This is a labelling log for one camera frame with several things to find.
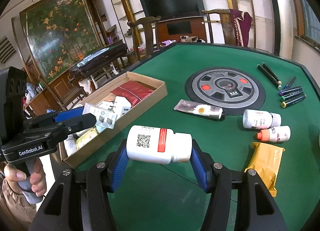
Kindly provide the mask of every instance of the qr code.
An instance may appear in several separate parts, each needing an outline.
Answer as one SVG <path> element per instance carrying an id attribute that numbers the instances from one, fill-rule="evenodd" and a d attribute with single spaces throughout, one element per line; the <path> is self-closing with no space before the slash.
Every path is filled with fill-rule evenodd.
<path id="1" fill-rule="evenodd" d="M 137 146 L 149 148 L 150 135 L 138 134 Z"/>

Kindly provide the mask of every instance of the air vent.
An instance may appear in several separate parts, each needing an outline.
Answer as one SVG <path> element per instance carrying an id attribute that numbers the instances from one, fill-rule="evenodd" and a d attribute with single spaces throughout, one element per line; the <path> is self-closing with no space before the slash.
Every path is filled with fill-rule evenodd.
<path id="1" fill-rule="evenodd" d="M 7 37 L 0 40 L 0 63 L 5 64 L 17 51 Z"/>

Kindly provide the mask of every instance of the red package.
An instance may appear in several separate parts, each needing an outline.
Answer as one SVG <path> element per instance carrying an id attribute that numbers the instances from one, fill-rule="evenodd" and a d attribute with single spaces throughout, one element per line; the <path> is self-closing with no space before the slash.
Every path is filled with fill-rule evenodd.
<path id="1" fill-rule="evenodd" d="M 131 107 L 138 104 L 141 100 L 149 96 L 153 90 L 139 84 L 136 81 L 129 80 L 123 83 L 121 86 L 111 91 L 112 94 L 126 98 L 130 103 Z"/>

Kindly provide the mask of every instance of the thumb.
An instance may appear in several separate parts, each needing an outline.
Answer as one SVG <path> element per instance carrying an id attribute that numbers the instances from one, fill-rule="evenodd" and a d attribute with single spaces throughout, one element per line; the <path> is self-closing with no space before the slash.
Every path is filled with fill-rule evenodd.
<path id="1" fill-rule="evenodd" d="M 4 175 L 6 179 L 10 182 L 25 180 L 27 178 L 24 172 L 18 170 L 16 167 L 10 164 L 7 164 L 4 168 Z"/>

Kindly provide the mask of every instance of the fingernail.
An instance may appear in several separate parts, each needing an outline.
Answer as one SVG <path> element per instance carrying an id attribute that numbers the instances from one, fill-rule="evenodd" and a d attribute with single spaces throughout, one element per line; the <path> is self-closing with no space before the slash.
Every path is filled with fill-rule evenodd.
<path id="1" fill-rule="evenodd" d="M 26 174 L 24 172 L 18 171 L 17 172 L 17 178 L 20 180 L 25 180 L 27 178 Z"/>

